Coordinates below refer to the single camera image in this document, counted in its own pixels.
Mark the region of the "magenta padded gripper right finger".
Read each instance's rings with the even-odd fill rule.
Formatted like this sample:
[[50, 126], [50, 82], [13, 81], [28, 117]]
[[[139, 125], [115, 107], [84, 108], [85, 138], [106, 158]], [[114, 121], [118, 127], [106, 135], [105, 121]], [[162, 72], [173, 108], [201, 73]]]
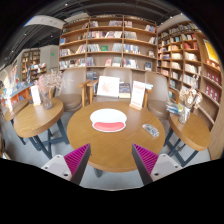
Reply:
[[148, 185], [182, 169], [182, 167], [167, 154], [157, 155], [137, 144], [132, 145], [132, 155], [143, 185]]

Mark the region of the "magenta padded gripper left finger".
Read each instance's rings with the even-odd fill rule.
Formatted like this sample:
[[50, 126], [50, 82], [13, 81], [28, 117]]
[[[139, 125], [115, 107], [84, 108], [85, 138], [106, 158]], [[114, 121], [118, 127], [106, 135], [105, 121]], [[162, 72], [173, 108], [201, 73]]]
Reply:
[[42, 169], [79, 185], [91, 154], [90, 144], [83, 145], [65, 156], [56, 155]]

